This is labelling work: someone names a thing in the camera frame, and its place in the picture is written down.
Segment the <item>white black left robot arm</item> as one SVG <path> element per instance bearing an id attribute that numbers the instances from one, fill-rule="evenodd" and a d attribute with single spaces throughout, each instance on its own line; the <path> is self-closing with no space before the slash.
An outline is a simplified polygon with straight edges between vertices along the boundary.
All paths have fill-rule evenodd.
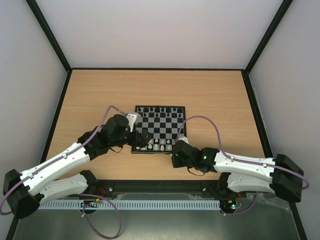
<path id="1" fill-rule="evenodd" d="M 18 172 L 8 171 L 4 176 L 3 195 L 16 219 L 33 214 L 41 205 L 68 195 L 91 194 L 97 179 L 89 170 L 73 177 L 58 178 L 70 170 L 106 154 L 114 147 L 144 148 L 152 138 L 147 130 L 136 130 L 137 113 L 115 114 L 106 123 L 85 132 L 70 147 L 51 159 Z"/>

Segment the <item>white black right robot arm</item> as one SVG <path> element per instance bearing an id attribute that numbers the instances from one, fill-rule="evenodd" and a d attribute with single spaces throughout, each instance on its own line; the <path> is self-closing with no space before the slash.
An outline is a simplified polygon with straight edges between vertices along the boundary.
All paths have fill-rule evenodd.
<path id="1" fill-rule="evenodd" d="M 236 192 L 266 192 L 299 203 L 304 171 L 288 156 L 254 158 L 234 155 L 216 148 L 197 149 L 179 140 L 172 147 L 174 168 L 194 168 L 204 174 L 220 173 L 218 191 L 229 196 Z"/>

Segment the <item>black and silver chessboard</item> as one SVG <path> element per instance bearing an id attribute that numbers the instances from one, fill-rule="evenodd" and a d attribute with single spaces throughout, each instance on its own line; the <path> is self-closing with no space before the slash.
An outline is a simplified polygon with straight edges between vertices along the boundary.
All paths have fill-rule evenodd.
<path id="1" fill-rule="evenodd" d="M 160 112 L 155 112 L 157 106 L 160 107 Z M 177 108 L 182 108 L 182 112 L 178 113 Z M 142 150 L 142 148 L 136 150 L 132 147 L 131 153 L 133 154 L 170 154 L 177 135 L 187 136 L 187 127 L 184 123 L 186 108 L 184 106 L 137 105 L 135 112 L 141 116 L 135 129 L 139 132 L 146 130 L 152 134 L 152 139 L 148 143 L 148 145 L 152 145 L 152 149 L 148 149 L 148 145 L 146 150 Z M 155 144 L 158 144 L 158 150 L 155 150 Z M 162 145 L 165 146 L 164 151 L 160 149 Z"/>

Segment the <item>black aluminium frame rail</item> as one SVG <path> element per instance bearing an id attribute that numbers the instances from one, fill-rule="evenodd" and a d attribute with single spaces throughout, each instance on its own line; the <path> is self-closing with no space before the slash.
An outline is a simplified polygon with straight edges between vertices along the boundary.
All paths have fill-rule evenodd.
<path id="1" fill-rule="evenodd" d="M 287 195 L 290 191 L 277 184 L 255 178 L 229 180 L 99 180 L 97 190 L 106 196 L 115 193 L 191 193 L 203 196 L 234 197 L 238 193 Z"/>

